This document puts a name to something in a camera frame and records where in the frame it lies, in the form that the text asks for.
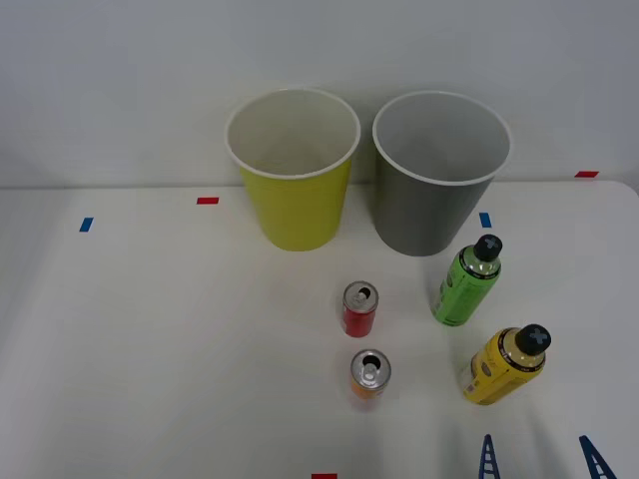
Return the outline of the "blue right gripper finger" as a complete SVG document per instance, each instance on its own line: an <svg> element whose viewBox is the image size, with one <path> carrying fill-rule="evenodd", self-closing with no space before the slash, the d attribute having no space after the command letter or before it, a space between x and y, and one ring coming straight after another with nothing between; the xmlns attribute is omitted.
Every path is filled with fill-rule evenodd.
<svg viewBox="0 0 639 479"><path fill-rule="evenodd" d="M496 460L494 445L490 434L483 438L478 479L499 479L500 473Z"/></svg>
<svg viewBox="0 0 639 479"><path fill-rule="evenodd" d="M579 443L591 479L616 479L615 473L586 435L579 437Z"/></svg>

